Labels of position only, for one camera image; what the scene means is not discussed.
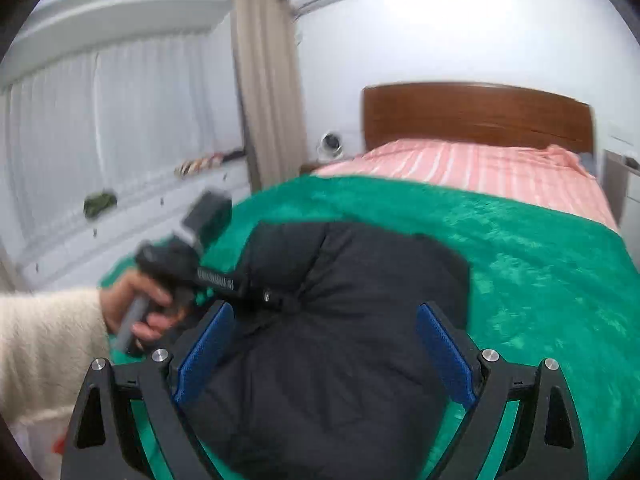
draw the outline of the metal bolt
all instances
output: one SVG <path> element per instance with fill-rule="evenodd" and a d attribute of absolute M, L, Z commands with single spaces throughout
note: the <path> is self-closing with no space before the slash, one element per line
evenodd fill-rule
<path fill-rule="evenodd" d="M 164 348 L 159 348 L 158 350 L 154 350 L 154 352 L 151 354 L 151 358 L 156 363 L 161 363 L 162 361 L 165 361 L 168 357 L 169 357 L 169 352 L 167 352 Z"/>
<path fill-rule="evenodd" d="M 552 359 L 551 357 L 545 359 L 545 366 L 549 368 L 549 370 L 558 370 L 558 368 L 560 367 L 558 361 Z"/>
<path fill-rule="evenodd" d="M 94 359 L 94 362 L 91 363 L 91 368 L 93 370 L 95 370 L 96 372 L 99 372 L 100 370 L 102 370 L 105 366 L 107 365 L 107 361 L 105 361 L 103 358 L 98 357 L 97 359 Z"/>
<path fill-rule="evenodd" d="M 496 352 L 492 348 L 485 348 L 484 350 L 482 350 L 482 357 L 485 361 L 495 363 L 498 359 L 500 359 L 500 354 L 498 354 L 498 352 Z"/>

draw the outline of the black puffer jacket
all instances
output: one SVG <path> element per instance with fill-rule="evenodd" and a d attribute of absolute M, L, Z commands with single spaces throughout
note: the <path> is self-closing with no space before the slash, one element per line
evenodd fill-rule
<path fill-rule="evenodd" d="M 416 309 L 464 328 L 466 261 L 365 224 L 260 224 L 237 270 L 286 300 L 235 306 L 238 337 L 187 410 L 202 441 L 250 480 L 415 480 L 446 405 Z"/>

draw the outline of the blue pad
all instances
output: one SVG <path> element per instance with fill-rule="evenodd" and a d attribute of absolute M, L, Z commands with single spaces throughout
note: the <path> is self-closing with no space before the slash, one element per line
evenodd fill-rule
<path fill-rule="evenodd" d="M 468 410 L 477 400 L 471 368 L 426 303 L 418 307 L 417 330 L 449 397 Z"/>
<path fill-rule="evenodd" d="M 225 303 L 178 369 L 174 401 L 179 406 L 184 406 L 198 397 L 209 382 L 216 364 L 231 341 L 235 328 L 234 310 L 231 305 Z"/>

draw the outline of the pink striped bed sheet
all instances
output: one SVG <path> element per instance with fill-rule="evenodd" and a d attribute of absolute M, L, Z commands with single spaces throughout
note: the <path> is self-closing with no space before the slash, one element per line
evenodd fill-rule
<path fill-rule="evenodd" d="M 413 180 L 486 193 L 588 218 L 618 232 L 595 177 L 575 153 L 555 145 L 536 150 L 400 139 L 315 174 Z"/>

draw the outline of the white curtain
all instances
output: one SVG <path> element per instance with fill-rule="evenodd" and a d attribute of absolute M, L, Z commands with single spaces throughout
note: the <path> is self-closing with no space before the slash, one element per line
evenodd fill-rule
<path fill-rule="evenodd" d="M 27 246 L 83 222 L 89 193 L 110 188 L 121 200 L 229 146 L 213 127 L 207 49 L 207 33 L 129 41 L 11 85 L 7 158 Z"/>
<path fill-rule="evenodd" d="M 96 132 L 105 183 L 120 191 L 171 173 L 216 147 L 202 34 L 101 50 Z"/>
<path fill-rule="evenodd" d="M 95 54 L 46 67 L 12 85 L 8 166 L 25 239 L 55 232 L 102 189 L 95 149 Z"/>
<path fill-rule="evenodd" d="M 17 290 L 27 290 L 26 284 L 0 242 L 0 293 Z"/>

